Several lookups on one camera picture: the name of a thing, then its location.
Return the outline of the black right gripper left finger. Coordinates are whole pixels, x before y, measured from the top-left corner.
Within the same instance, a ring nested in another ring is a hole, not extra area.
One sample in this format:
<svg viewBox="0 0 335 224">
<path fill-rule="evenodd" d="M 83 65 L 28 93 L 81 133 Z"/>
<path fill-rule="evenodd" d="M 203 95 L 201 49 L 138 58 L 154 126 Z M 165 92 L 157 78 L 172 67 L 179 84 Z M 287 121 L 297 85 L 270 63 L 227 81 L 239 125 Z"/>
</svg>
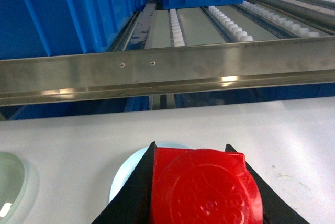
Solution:
<svg viewBox="0 0 335 224">
<path fill-rule="evenodd" d="M 152 142 L 115 198 L 93 223 L 149 223 L 154 155 Z"/>
</svg>

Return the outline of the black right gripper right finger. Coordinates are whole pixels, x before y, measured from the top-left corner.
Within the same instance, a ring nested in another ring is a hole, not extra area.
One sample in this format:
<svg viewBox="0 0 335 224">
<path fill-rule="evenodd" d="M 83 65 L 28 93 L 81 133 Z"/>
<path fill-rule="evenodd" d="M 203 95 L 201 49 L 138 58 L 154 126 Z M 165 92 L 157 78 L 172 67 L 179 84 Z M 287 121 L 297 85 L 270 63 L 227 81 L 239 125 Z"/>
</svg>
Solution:
<svg viewBox="0 0 335 224">
<path fill-rule="evenodd" d="M 227 144 L 225 151 L 233 168 L 225 196 L 225 223 L 307 223 L 245 161 L 245 156 Z"/>
</svg>

